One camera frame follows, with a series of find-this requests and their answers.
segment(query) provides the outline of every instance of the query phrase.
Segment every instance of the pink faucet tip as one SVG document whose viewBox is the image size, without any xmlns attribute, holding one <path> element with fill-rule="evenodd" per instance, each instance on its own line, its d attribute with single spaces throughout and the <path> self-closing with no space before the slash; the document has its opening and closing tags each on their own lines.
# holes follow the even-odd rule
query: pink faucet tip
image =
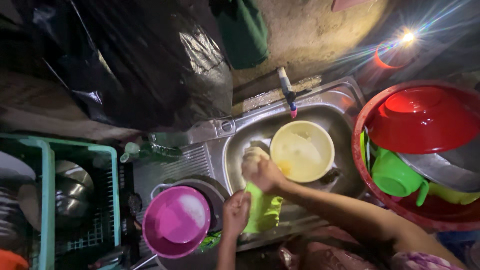
<svg viewBox="0 0 480 270">
<path fill-rule="evenodd" d="M 291 110 L 291 111 L 290 111 L 290 115 L 292 116 L 292 119 L 294 119 L 295 117 L 297 117 L 297 110 Z"/>
</svg>

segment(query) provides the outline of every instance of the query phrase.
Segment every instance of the red bowl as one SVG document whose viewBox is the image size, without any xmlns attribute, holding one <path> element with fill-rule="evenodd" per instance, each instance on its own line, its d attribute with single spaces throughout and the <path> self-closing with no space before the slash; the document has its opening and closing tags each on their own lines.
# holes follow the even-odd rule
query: red bowl
<svg viewBox="0 0 480 270">
<path fill-rule="evenodd" d="M 479 120 L 447 90 L 415 87 L 390 96 L 368 127 L 372 141 L 405 154 L 432 154 L 458 148 L 480 133 Z"/>
<path fill-rule="evenodd" d="M 417 194 L 395 202 L 390 195 L 382 192 L 373 182 L 363 163 L 360 146 L 360 134 L 365 125 L 369 125 L 377 114 L 379 107 L 393 94 L 400 91 L 418 87 L 440 87 L 449 95 L 454 96 L 461 104 L 467 106 L 471 113 L 480 119 L 480 94 L 469 89 L 459 89 L 448 83 L 440 81 L 412 81 L 393 86 L 370 100 L 362 109 L 357 118 L 352 135 L 352 154 L 355 166 L 370 188 L 372 193 L 389 209 L 405 219 L 423 227 L 439 231 L 473 231 L 480 229 L 480 200 L 469 205 L 450 204 L 436 196 L 427 196 L 425 203 L 417 207 L 415 202 Z"/>
</svg>

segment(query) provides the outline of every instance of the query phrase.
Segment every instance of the yellow bowl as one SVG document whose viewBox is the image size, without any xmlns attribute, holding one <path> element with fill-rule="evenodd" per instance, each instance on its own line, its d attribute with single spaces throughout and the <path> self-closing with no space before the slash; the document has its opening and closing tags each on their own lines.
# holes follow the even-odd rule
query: yellow bowl
<svg viewBox="0 0 480 270">
<path fill-rule="evenodd" d="M 294 121 L 275 133 L 270 156 L 288 179 L 308 183 L 320 179 L 332 168 L 335 148 L 321 126 Z"/>
</svg>

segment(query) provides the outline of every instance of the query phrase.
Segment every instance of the dish rack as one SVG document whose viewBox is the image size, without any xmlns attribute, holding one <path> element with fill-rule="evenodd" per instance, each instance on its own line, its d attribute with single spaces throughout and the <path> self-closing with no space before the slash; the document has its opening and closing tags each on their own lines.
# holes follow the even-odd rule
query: dish rack
<svg viewBox="0 0 480 270">
<path fill-rule="evenodd" d="M 0 134 L 0 150 L 22 159 L 42 179 L 42 229 L 31 230 L 27 247 L 30 269 L 52 270 L 67 252 L 100 243 L 120 243 L 117 152 L 109 146 L 28 135 Z M 91 222 L 80 233 L 55 240 L 55 160 L 83 167 L 94 182 L 98 203 Z"/>
</svg>

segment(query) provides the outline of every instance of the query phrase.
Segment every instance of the faucet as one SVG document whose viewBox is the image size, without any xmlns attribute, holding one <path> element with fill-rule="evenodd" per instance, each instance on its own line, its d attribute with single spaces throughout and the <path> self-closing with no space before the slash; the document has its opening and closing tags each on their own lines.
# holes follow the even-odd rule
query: faucet
<svg viewBox="0 0 480 270">
<path fill-rule="evenodd" d="M 280 67 L 277 69 L 278 76 L 280 77 L 280 83 L 282 84 L 282 93 L 287 99 L 287 103 L 290 106 L 290 115 L 292 119 L 297 117 L 297 105 L 295 105 L 295 98 L 297 95 L 295 92 L 292 91 L 292 85 L 290 84 L 290 80 L 287 77 L 287 73 L 285 72 L 284 67 Z"/>
</svg>

